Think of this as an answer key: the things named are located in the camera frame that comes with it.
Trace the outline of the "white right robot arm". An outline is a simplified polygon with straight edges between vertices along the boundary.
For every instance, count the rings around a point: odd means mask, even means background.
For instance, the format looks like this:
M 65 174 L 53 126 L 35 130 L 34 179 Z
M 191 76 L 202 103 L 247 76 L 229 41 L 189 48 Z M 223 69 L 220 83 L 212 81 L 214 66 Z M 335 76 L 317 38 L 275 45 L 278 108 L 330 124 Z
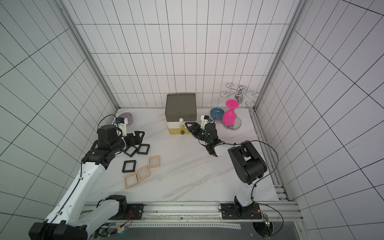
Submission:
M 226 157 L 231 160 L 242 186 L 234 197 L 234 208 L 239 214 L 252 210 L 252 185 L 264 177 L 268 167 L 255 146 L 250 141 L 229 144 L 219 139 L 216 124 L 207 122 L 203 127 L 197 122 L 186 122 L 187 130 L 214 157 Z

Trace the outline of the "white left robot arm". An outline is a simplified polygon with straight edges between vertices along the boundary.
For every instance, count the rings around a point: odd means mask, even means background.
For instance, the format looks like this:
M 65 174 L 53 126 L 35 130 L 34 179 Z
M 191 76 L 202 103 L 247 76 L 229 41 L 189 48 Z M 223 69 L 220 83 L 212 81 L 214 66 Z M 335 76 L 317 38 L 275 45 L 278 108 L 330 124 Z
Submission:
M 97 133 L 98 139 L 82 158 L 77 177 L 46 219 L 32 225 L 30 239 L 87 240 L 108 220 L 141 219 L 138 210 L 133 210 L 123 195 L 106 197 L 95 210 L 81 217 L 89 195 L 112 160 L 128 148 L 140 145 L 145 135 L 143 131 L 126 134 L 115 125 L 102 126 Z

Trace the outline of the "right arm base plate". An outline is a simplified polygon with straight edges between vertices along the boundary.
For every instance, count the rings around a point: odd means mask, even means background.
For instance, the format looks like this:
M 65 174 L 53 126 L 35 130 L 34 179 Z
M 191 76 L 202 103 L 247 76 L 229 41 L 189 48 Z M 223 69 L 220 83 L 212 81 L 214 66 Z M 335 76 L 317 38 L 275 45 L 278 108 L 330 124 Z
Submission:
M 247 207 L 235 203 L 221 203 L 218 205 L 223 220 L 261 220 L 262 213 L 258 205 L 251 204 Z

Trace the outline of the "olive three-drawer cabinet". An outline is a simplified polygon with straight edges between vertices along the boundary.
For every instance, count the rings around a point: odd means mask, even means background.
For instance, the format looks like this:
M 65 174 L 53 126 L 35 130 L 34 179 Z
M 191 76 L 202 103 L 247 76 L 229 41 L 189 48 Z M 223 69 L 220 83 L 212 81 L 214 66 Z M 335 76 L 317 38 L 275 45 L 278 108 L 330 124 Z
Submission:
M 197 120 L 196 94 L 168 94 L 165 116 L 170 135 L 190 134 L 185 123 Z

